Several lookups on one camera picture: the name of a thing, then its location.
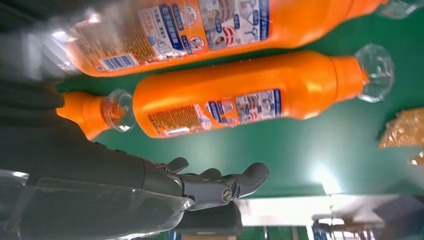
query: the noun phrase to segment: table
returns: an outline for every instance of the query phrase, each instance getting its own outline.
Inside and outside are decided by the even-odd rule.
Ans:
[[[407,164],[420,147],[377,149],[379,135],[396,112],[424,106],[422,23],[424,10],[403,20],[365,16],[340,25],[302,48],[341,56],[351,55],[369,43],[384,46],[392,55],[396,78],[385,101],[367,103],[355,99],[336,104],[305,121],[276,119],[172,139],[149,138],[136,126],[128,133],[109,130],[95,141],[152,162],[185,157],[190,162],[186,172],[217,168],[223,174],[240,173],[254,162],[263,162],[271,175],[252,197],[423,194],[424,168]],[[287,50],[271,49],[156,72],[284,52]],[[136,84],[152,73],[112,78],[80,75],[58,89],[107,95],[120,88],[132,93]]]

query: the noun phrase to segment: plastic bottle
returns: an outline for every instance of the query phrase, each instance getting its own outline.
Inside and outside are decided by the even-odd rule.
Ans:
[[[109,96],[67,92],[64,93],[64,102],[64,107],[56,109],[57,114],[77,123],[89,140],[108,129],[129,131],[136,123],[133,97],[122,89],[113,91]]]
[[[393,70],[389,53],[374,44],[355,56],[293,52],[150,75],[135,89],[133,111],[152,138],[281,117],[304,120],[355,97],[381,101]]]
[[[91,13],[66,42],[82,72],[112,77],[269,48],[296,48],[380,9],[399,19],[424,0],[129,0]]]

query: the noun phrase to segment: bottle neck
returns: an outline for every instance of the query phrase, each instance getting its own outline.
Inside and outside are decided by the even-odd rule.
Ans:
[[[389,1],[390,0],[351,0],[346,20],[372,14],[381,4],[387,4]]]
[[[90,97],[82,107],[83,126],[81,128],[89,140],[111,128],[104,118],[104,99],[104,96]]]
[[[337,78],[336,102],[356,98],[369,82],[367,73],[361,69],[353,56],[330,57]]]

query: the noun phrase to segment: barcode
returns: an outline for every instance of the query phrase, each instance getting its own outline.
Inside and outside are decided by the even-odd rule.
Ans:
[[[108,71],[116,71],[137,66],[137,60],[132,54],[104,58],[99,61]]]

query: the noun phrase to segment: warning icon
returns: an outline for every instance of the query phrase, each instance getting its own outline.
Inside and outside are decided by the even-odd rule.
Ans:
[[[193,26],[198,21],[199,14],[197,10],[190,5],[183,5],[179,12],[182,16],[182,24],[185,26]]]
[[[190,37],[188,42],[190,43],[190,48],[193,51],[199,51],[205,47],[205,40],[199,36]]]

